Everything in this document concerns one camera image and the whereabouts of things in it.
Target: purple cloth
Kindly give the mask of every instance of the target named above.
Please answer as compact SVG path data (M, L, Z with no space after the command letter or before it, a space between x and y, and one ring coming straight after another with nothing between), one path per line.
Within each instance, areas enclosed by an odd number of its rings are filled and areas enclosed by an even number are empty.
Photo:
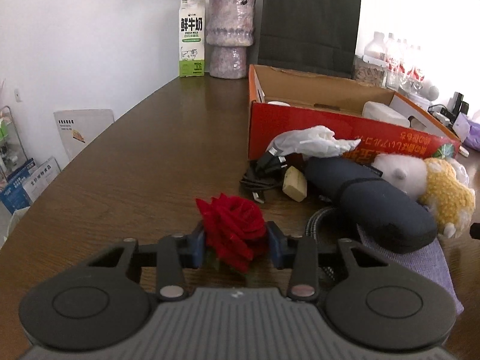
M476 123L468 118L470 131L463 143L474 150L480 151L480 123Z
M460 315L463 311L463 305L458 300L453 288L447 261L445 260L442 247L437 239L435 239L430 245L422 247L415 252L396 254L378 246L375 241L368 237L360 228L358 228L358 233L360 234L363 245L380 252L385 257L388 257L405 268L408 268L445 288L455 302L457 315Z

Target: flower vase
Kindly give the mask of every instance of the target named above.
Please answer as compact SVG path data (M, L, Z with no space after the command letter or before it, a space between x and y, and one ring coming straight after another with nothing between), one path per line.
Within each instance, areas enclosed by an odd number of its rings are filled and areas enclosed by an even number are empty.
M247 75L247 47L254 44L255 0L209 0L208 44L213 46L210 75L240 79Z

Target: stuffed toy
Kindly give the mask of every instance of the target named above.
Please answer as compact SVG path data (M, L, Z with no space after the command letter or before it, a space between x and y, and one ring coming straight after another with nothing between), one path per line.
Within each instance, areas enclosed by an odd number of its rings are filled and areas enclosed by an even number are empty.
M439 234L457 238L469 228L475 191L458 180L468 183L465 168L454 159L379 154L372 166L383 172L386 181L428 207Z

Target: wooden table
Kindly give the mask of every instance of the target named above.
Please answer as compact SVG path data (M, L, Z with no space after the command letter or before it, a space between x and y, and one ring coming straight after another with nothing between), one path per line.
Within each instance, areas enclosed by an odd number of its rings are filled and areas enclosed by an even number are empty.
M153 243L187 233L200 219L194 198L239 194L246 169L247 81L175 79L109 127L47 188L0 251L0 358L27 348L18 319L22 296L106 245L126 237ZM480 190L480 156L465 161ZM302 233L315 202L278 195L262 206L266 220ZM447 347L460 358L480 357L480 241L450 242L447 261L465 312ZM285 289L289 272L256 266L249 286ZM153 289L153 268L142 285ZM187 272L191 286L244 286L231 271Z

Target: plastic bottle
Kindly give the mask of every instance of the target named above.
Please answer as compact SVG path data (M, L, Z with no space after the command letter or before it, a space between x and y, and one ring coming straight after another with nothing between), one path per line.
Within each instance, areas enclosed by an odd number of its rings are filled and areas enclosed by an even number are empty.
M402 57L400 43L393 39L387 50L387 79L385 85L387 88L396 90L398 88L398 68L400 66L400 59Z
M418 93L423 87L423 80L425 79L425 73L423 71L423 55L420 46L417 46L415 51L415 66L412 74L412 91Z
M414 69L414 59L415 59L416 48L411 45L407 50L405 50L404 61L403 61L403 73L399 75L400 88L408 93L412 91L412 75Z
M386 54L388 53L388 48L392 45L392 43L395 42L395 38L393 36L393 33L389 32L388 33L388 39L387 41L385 42L385 47L386 47L386 53L385 53L385 57L386 57Z
M385 38L383 32L375 31L373 33L373 40L365 46L364 54L385 61L386 46L383 42L383 38Z
M408 47L409 47L409 44L407 43L407 40L404 39L401 46L400 46L400 51L401 51L402 57L400 58L400 67L398 68L398 73L399 74L405 73L403 63L404 63L404 60L405 60L405 54L407 52Z

